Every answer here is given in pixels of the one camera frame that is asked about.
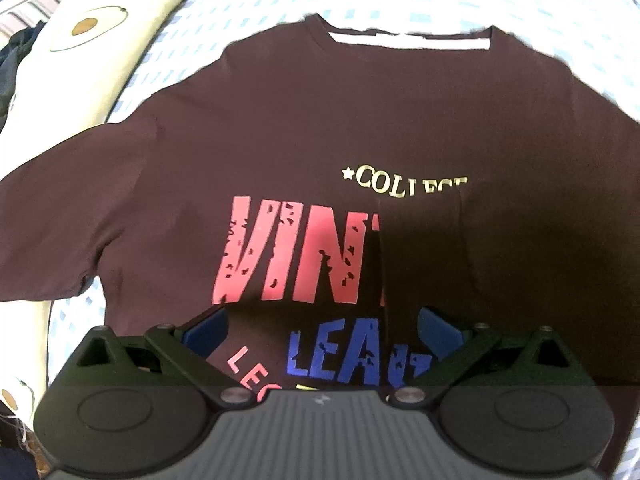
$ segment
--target dark clothing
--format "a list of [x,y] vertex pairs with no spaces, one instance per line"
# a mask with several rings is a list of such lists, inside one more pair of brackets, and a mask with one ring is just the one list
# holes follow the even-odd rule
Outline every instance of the dark clothing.
[[2,480],[38,480],[35,457],[21,449],[0,447],[0,478]]
[[0,50],[0,132],[6,123],[11,98],[14,96],[18,65],[31,52],[33,42],[44,25],[44,22],[38,22],[35,27],[16,32]]
[[233,43],[7,176],[0,300],[99,274],[119,335],[224,304],[209,362],[257,392],[401,384],[430,366],[423,306],[551,325],[592,376],[639,382],[640,125],[496,27],[457,36],[488,50],[329,32]]

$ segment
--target light blue checkered sheet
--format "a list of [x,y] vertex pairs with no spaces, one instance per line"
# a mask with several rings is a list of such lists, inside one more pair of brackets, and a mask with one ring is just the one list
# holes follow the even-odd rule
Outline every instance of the light blue checkered sheet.
[[[563,59],[578,78],[640,121],[640,8],[634,0],[185,0],[160,29],[109,122],[151,94],[217,60],[231,42],[318,12],[337,27],[453,34],[497,25]],[[54,302],[52,381],[86,332],[104,321],[99,278],[82,295]],[[640,480],[640,420],[615,480]]]

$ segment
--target metal bolt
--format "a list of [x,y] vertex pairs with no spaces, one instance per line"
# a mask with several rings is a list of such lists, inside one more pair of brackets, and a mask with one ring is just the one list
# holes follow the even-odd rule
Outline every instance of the metal bolt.
[[403,386],[394,393],[396,399],[405,404],[417,404],[426,399],[427,395],[416,386]]
[[241,386],[232,386],[226,390],[222,390],[220,399],[224,400],[227,404],[244,404],[251,400],[251,390],[242,388]]

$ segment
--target blue lettering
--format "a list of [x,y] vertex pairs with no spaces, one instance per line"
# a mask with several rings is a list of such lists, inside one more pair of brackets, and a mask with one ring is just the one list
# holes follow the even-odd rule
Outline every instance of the blue lettering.
[[308,370],[304,368],[298,368],[296,358],[298,357],[298,351],[300,350],[300,330],[297,332],[291,332],[289,338],[289,359],[287,361],[287,374],[306,377],[309,374]]
[[423,372],[426,372],[431,366],[433,356],[426,354],[414,354],[409,356],[409,364],[414,367],[414,379]]
[[[365,355],[360,357],[363,346]],[[362,317],[356,319],[351,341],[338,374],[338,382],[343,384],[351,382],[356,366],[360,365],[364,368],[364,383],[369,386],[378,386],[380,384],[379,346],[378,320]]]
[[389,368],[386,377],[394,388],[404,386],[404,368],[406,367],[406,355],[409,345],[394,345],[389,358]]
[[311,359],[311,368],[309,377],[316,379],[326,379],[332,381],[335,377],[335,371],[322,370],[322,362],[326,354],[335,354],[338,351],[338,343],[329,343],[329,333],[342,330],[344,328],[344,319],[329,321],[322,323],[318,327],[318,338],[316,338],[316,347],[314,348],[314,356]]

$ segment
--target logo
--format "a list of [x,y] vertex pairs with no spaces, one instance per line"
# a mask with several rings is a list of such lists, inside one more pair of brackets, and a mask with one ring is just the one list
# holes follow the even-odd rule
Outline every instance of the logo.
[[321,406],[324,406],[324,404],[329,401],[331,401],[331,397],[329,397],[326,394],[322,394],[314,397],[314,402],[316,404],[320,404]]
[[[394,174],[393,184],[391,183],[391,177],[386,171],[376,170],[373,166],[364,164],[357,170],[352,170],[349,166],[342,171],[342,178],[344,180],[355,180],[361,187],[370,187],[376,193],[384,194],[388,191],[389,196],[394,198],[404,198],[407,196],[413,196],[416,193],[416,183],[418,179],[408,178],[406,181],[407,186],[402,182],[404,177],[398,174]],[[460,184],[466,184],[466,176],[457,176],[455,178],[441,178],[439,180],[424,178],[421,179],[422,185],[418,185],[417,189],[420,190],[424,187],[425,193],[433,193],[437,191],[443,191],[445,186],[459,186]]]

